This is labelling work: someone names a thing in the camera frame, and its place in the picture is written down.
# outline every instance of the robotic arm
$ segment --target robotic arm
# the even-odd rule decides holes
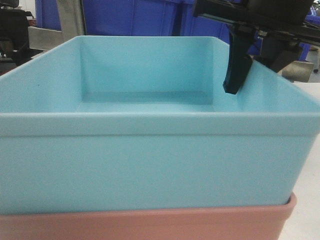
[[[236,94],[252,65],[247,54],[262,38],[260,56],[254,59],[278,72],[302,53],[300,43],[320,46],[320,26],[305,22],[314,0],[197,0],[195,17],[203,16],[229,24],[230,52],[223,83],[226,93]]]

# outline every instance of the stacked bins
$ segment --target stacked bins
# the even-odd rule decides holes
[[[285,205],[0,215],[1,240],[277,240]]]
[[[89,35],[171,36],[181,0],[83,0]],[[40,28],[60,30],[57,0],[36,1]]]

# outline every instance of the blue storage bin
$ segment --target blue storage bin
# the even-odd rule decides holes
[[[214,37],[76,37],[0,77],[0,214],[285,204],[320,104]]]
[[[57,0],[35,0],[35,16],[39,28],[61,30]]]
[[[89,35],[171,36],[182,0],[83,0]],[[57,0],[37,0],[41,28],[61,30]]]

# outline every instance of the pink plastic bin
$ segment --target pink plastic bin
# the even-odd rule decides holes
[[[277,240],[296,205],[1,215],[1,240]]]

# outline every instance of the plastic bin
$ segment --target plastic bin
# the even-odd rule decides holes
[[[277,240],[295,204],[0,216],[0,238]]]
[[[171,36],[181,0],[83,0],[89,35]],[[38,0],[41,28],[60,30],[57,0]]]
[[[61,30],[57,0],[35,0],[35,16],[39,28]]]
[[[0,214],[285,204],[320,104],[214,37],[80,36],[0,77]]]

